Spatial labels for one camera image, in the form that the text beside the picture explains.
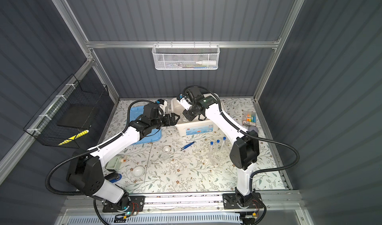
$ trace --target floral tablecloth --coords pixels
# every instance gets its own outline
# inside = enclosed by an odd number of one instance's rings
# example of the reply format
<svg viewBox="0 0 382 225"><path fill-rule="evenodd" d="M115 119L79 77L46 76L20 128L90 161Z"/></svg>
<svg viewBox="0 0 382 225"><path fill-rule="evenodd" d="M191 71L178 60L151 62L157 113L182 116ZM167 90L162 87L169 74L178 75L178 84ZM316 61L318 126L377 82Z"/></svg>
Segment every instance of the floral tablecloth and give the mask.
<svg viewBox="0 0 382 225"><path fill-rule="evenodd" d="M222 98L227 113L241 123L243 111L254 111L250 98ZM127 108L131 100L121 100L118 103L112 122L107 130L105 140L122 131L126 125ZM264 132L256 119L259 136ZM219 165L211 165L208 152L211 141L224 137L221 130L204 134L180 137L177 128L163 127L159 141L146 144L132 145L121 151L126 162L120 170L122 179L116 184L125 188L129 193L174 193L200 191L231 191L236 186L236 167L225 153L225 161ZM186 144L196 141L184 151L180 149ZM163 147L170 146L170 163L163 161ZM266 142L260 142L260 155L257 157L255 170L276 167L272 153ZM145 171L141 177L134 177L132 170L143 166ZM256 190L284 189L284 184L278 172L261 173L254 177L253 186Z"/></svg>

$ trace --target wire mesh basket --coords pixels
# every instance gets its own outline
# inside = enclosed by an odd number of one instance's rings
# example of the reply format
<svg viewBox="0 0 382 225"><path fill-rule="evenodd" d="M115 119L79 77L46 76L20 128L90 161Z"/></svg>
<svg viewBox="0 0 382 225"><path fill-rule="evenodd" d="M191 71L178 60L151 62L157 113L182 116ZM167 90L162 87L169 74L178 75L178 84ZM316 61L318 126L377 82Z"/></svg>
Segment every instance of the wire mesh basket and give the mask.
<svg viewBox="0 0 382 225"><path fill-rule="evenodd" d="M220 48L217 47L152 47L155 69L216 70Z"/></svg>
<svg viewBox="0 0 382 225"><path fill-rule="evenodd" d="M93 134L92 123L102 108L102 103L109 97L104 84L76 80L73 84L66 84L68 85L62 95L56 96L55 103L46 113L35 114L33 118L37 117L37 122L33 123L31 119L24 127L24 131L42 145L84 147L80 145Z"/></svg>

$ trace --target clear plastic container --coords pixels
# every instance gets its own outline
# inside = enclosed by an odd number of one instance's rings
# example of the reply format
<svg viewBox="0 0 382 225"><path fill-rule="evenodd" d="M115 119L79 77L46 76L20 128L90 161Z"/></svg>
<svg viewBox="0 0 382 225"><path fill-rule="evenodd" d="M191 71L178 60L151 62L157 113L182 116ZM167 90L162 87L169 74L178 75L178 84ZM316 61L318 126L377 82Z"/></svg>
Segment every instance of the clear plastic container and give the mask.
<svg viewBox="0 0 382 225"><path fill-rule="evenodd" d="M216 70L220 48L217 46L168 45L157 43L152 47L152 56L157 70Z"/></svg>
<svg viewBox="0 0 382 225"><path fill-rule="evenodd" d="M170 155L169 155L169 153L164 153L163 156L162 156L162 159L163 159L163 163L169 164L170 163Z"/></svg>
<svg viewBox="0 0 382 225"><path fill-rule="evenodd" d="M226 111L224 103L222 102L222 110ZM180 136L188 136L193 134L201 134L207 132L214 132L219 129L215 123L211 120L199 121L196 117L193 121L189 122L184 118L183 115L184 107L176 100L176 98L171 99L171 112L180 116L178 123L175 127L178 129Z"/></svg>
<svg viewBox="0 0 382 225"><path fill-rule="evenodd" d="M225 153L226 151L222 151L222 143L220 140L216 142L210 142L210 151L208 152L208 160L211 165L222 165L229 158L229 154Z"/></svg>

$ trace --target black wire basket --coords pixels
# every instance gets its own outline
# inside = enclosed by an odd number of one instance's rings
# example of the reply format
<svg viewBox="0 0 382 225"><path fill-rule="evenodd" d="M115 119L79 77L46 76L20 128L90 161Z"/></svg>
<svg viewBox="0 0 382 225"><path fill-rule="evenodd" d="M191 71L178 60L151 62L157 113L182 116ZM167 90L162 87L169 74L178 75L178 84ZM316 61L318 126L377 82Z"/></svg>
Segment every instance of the black wire basket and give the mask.
<svg viewBox="0 0 382 225"><path fill-rule="evenodd" d="M48 109L40 108L32 118L37 121L31 119L24 131L44 146L87 148L86 139L99 133L92 124L109 97L107 86L78 80L65 86L68 89L55 96Z"/></svg>

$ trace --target blue tray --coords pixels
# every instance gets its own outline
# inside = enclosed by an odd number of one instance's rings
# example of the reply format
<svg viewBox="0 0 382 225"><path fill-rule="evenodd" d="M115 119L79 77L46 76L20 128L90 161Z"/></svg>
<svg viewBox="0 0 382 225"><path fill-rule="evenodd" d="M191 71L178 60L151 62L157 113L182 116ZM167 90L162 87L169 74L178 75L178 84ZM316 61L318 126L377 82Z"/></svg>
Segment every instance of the blue tray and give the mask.
<svg viewBox="0 0 382 225"><path fill-rule="evenodd" d="M135 120L138 116L143 114L143 107L144 106L132 107L130 109L130 121ZM134 144L143 144L143 143L155 142L155 141L160 140L161 137L162 137L162 131L160 129L154 129L145 138L141 139L140 141L138 141Z"/></svg>

